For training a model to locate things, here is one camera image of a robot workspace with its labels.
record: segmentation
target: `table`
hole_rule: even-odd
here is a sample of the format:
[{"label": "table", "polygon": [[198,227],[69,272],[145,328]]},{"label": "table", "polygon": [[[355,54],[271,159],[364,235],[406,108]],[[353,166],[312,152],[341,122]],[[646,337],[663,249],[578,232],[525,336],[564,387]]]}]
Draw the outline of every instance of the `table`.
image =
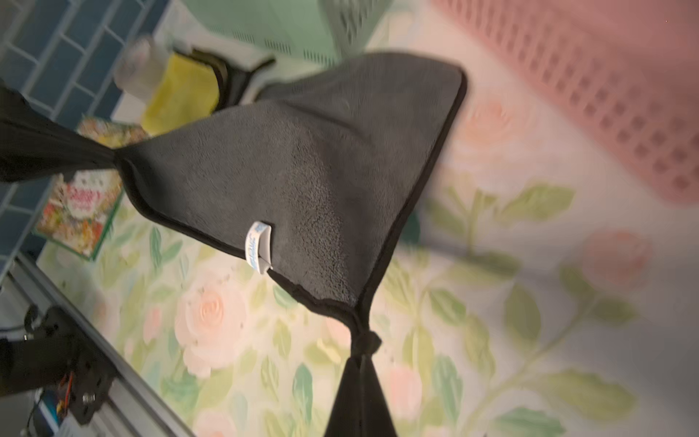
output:
[{"label": "table", "polygon": [[[263,56],[176,2],[157,39]],[[699,209],[655,197],[428,3],[399,2],[370,45],[469,78],[370,316],[399,434],[695,435]],[[314,69],[281,59],[252,88]],[[115,118],[137,114],[126,97]],[[49,243],[38,264],[198,437],[324,433],[349,332],[244,260],[124,199],[94,263]]]}]

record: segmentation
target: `gray towel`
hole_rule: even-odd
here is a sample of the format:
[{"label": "gray towel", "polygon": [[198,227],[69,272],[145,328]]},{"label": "gray towel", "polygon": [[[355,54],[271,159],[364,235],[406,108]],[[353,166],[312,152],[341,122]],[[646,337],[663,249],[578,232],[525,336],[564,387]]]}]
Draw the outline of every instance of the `gray towel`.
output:
[{"label": "gray towel", "polygon": [[244,257],[252,223],[271,224],[270,275],[311,309],[354,312],[385,272],[465,89],[456,66],[366,55],[119,149],[117,165],[144,215],[225,252]]}]

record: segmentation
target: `book cover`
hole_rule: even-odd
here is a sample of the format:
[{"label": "book cover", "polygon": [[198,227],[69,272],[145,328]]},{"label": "book cover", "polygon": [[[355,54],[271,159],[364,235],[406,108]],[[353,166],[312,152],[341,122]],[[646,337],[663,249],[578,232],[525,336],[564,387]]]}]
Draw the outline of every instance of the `book cover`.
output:
[{"label": "book cover", "polygon": [[[148,138],[138,125],[96,117],[83,118],[77,132],[109,148]],[[116,170],[58,175],[34,233],[93,260],[99,253],[122,194],[122,180]]]}]

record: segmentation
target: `black cloth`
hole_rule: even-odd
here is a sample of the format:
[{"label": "black cloth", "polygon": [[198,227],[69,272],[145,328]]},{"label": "black cloth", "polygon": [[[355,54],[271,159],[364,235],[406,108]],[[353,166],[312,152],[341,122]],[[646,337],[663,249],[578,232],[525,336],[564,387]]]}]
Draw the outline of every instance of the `black cloth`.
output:
[{"label": "black cloth", "polygon": [[117,150],[74,135],[51,148],[3,123],[2,163],[23,165],[0,176],[51,172],[50,150],[56,171],[115,167],[141,214],[241,258],[252,223],[271,225],[269,276],[352,332],[327,435],[390,436],[369,310],[465,93],[457,66],[364,55]]}]

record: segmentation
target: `pink plastic basket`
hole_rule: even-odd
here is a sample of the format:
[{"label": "pink plastic basket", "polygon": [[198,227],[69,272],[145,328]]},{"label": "pink plastic basket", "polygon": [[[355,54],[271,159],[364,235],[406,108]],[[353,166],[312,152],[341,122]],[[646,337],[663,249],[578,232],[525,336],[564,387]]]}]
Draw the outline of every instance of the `pink plastic basket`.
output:
[{"label": "pink plastic basket", "polygon": [[[682,10],[657,13],[643,1],[621,13],[595,1],[585,3],[587,10],[571,3],[567,11],[560,9],[566,1],[559,8],[543,0],[433,2],[664,199],[699,201],[699,106],[691,96],[699,81],[699,31],[684,26],[687,17],[681,27],[673,24],[674,33],[644,26],[644,20],[655,25],[652,20],[668,14],[678,20]],[[630,21],[609,26],[624,13],[633,15]],[[604,14],[607,22],[601,23]],[[652,50],[643,52],[642,41],[628,35],[636,30],[655,31],[646,42]],[[696,39],[686,41],[688,35]],[[678,41],[685,47],[678,49]],[[692,47],[697,53],[683,51]]]}]

